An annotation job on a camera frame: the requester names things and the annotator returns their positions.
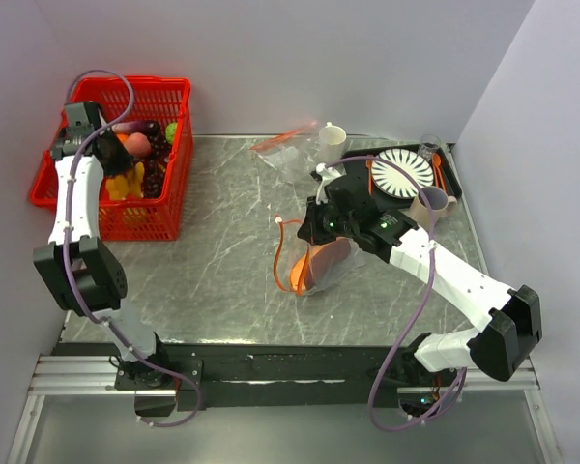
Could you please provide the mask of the clear zip bag orange zipper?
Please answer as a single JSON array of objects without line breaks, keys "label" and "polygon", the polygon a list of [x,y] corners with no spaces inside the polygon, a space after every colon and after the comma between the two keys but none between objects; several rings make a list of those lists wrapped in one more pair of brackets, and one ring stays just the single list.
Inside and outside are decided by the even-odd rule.
[{"label": "clear zip bag orange zipper", "polygon": [[299,297],[323,292],[340,285],[365,260],[358,246],[346,238],[315,246],[300,241],[295,233],[302,222],[275,216],[279,242],[273,261],[273,278],[277,288]]}]

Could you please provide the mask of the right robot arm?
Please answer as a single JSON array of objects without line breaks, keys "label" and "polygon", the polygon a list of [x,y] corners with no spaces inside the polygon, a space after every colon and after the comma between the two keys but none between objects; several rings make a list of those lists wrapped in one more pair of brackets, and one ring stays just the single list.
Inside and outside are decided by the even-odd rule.
[{"label": "right robot arm", "polygon": [[424,283],[458,309],[471,329],[429,333],[411,346],[405,377],[425,385],[445,369],[476,367],[506,382],[542,337],[540,301],[527,285],[513,289],[478,271],[396,209],[383,209],[356,176],[319,166],[298,236],[312,246],[342,238]]}]

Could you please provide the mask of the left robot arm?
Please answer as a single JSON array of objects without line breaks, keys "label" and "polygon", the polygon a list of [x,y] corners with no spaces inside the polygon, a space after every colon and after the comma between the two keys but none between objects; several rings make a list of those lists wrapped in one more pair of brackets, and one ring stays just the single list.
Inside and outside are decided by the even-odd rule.
[{"label": "left robot arm", "polygon": [[55,220],[33,263],[65,311],[98,325],[119,353],[118,371],[138,386],[158,389],[173,374],[159,337],[126,305],[124,268],[102,242],[99,201],[105,177],[134,167],[132,156],[92,101],[66,105],[66,126],[51,150],[58,179]]}]

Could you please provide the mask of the orange papaya slice toy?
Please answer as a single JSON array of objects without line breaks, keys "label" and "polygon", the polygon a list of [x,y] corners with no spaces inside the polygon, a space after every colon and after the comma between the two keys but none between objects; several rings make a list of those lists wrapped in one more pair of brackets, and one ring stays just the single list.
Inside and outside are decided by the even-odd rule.
[{"label": "orange papaya slice toy", "polygon": [[354,267],[348,240],[310,246],[290,273],[291,290],[298,295],[320,292],[341,280]]}]

